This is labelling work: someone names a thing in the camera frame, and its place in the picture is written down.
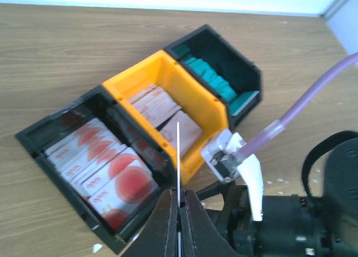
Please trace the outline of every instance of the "plastic container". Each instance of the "plastic container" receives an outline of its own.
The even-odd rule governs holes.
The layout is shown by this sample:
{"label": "plastic container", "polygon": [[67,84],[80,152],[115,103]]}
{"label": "plastic container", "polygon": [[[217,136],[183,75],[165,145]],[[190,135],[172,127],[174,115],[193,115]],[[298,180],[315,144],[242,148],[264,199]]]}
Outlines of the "plastic container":
{"label": "plastic container", "polygon": [[202,147],[218,131],[229,127],[226,108],[163,50],[102,84],[141,128],[160,145],[171,158],[174,167],[176,149],[128,101],[151,84],[163,87],[202,129],[201,137],[181,161],[181,182],[186,184],[204,163],[200,154]]}
{"label": "plastic container", "polygon": [[[84,122],[97,117],[127,146],[132,147],[161,187],[147,203],[132,215],[120,230],[114,231],[67,183],[46,158],[45,150],[72,133]],[[89,91],[60,111],[16,134],[16,138],[66,197],[88,227],[115,253],[119,254],[148,219],[161,193],[174,185],[175,169],[171,156],[162,150],[126,109],[102,86]]]}
{"label": "plastic container", "polygon": [[260,103],[260,70],[209,25],[164,50],[225,105],[230,130]]}

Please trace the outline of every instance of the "black plastic bin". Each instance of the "black plastic bin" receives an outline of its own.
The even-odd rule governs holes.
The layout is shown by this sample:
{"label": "black plastic bin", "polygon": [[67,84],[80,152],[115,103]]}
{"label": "black plastic bin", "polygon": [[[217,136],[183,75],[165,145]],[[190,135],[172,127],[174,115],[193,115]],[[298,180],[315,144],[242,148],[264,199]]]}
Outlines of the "black plastic bin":
{"label": "black plastic bin", "polygon": [[[147,167],[151,169],[153,178],[160,186],[160,190],[143,207],[137,210],[136,214],[127,220],[124,227],[116,231],[91,206],[87,205],[86,201],[57,173],[44,153],[51,145],[94,117],[98,117],[122,143],[132,147],[137,152]],[[169,156],[161,150],[161,147],[143,131],[101,85],[79,97],[60,111],[17,133],[16,138],[62,192],[88,227],[115,254],[119,254],[130,241],[130,238],[140,230],[156,205],[161,193],[174,185],[176,173]],[[154,149],[155,154],[157,154],[156,158],[149,160],[146,154],[135,146],[138,141],[142,145],[145,143]],[[158,165],[161,165],[163,172],[153,169]]]}
{"label": "black plastic bin", "polygon": [[[201,26],[169,44],[164,50],[225,104],[230,130],[234,131],[245,116],[260,103],[261,71],[209,25]],[[202,65],[200,70],[193,67],[189,63],[193,58],[196,62],[204,63],[206,68]],[[225,96],[218,87],[208,82],[205,76],[212,74],[228,82],[232,93],[230,96]]]}

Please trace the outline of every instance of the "yellow bin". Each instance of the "yellow bin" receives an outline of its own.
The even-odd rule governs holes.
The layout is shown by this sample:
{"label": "yellow bin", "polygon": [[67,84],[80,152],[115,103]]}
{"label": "yellow bin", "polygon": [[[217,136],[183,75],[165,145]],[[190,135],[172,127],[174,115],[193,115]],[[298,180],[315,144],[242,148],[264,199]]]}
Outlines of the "yellow bin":
{"label": "yellow bin", "polygon": [[151,84],[165,89],[202,129],[201,138],[181,159],[181,182],[185,185],[204,162],[200,151],[205,143],[229,128],[226,107],[164,50],[103,82],[102,86],[169,155],[175,168],[176,149],[128,101]]}

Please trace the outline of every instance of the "wooden table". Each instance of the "wooden table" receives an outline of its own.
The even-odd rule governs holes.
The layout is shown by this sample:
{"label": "wooden table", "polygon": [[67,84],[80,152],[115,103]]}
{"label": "wooden table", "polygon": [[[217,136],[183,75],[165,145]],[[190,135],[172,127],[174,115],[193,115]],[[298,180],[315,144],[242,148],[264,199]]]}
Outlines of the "wooden table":
{"label": "wooden table", "polygon": [[[263,102],[237,130],[249,140],[346,56],[320,18],[233,13],[0,5],[0,255],[92,256],[101,241],[14,134],[208,23],[263,72]],[[300,168],[327,136],[357,129],[357,69],[330,83],[257,156],[266,194],[304,194]],[[320,193],[323,161],[313,169]],[[190,182],[213,182],[207,167]],[[219,197],[205,201],[220,208]],[[104,246],[95,256],[114,256]]]}

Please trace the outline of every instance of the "purple hose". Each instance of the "purple hose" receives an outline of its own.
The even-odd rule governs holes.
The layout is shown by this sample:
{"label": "purple hose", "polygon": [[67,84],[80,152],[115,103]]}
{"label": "purple hose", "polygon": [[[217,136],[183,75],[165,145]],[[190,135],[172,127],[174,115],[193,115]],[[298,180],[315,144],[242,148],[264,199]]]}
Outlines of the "purple hose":
{"label": "purple hose", "polygon": [[313,97],[340,72],[358,61],[358,53],[344,58],[328,71],[326,71],[311,87],[292,105],[291,108],[278,120],[257,134],[252,140],[242,146],[232,155],[243,162],[258,149],[262,148],[268,141],[285,130],[286,126],[301,112],[301,110],[313,99]]}

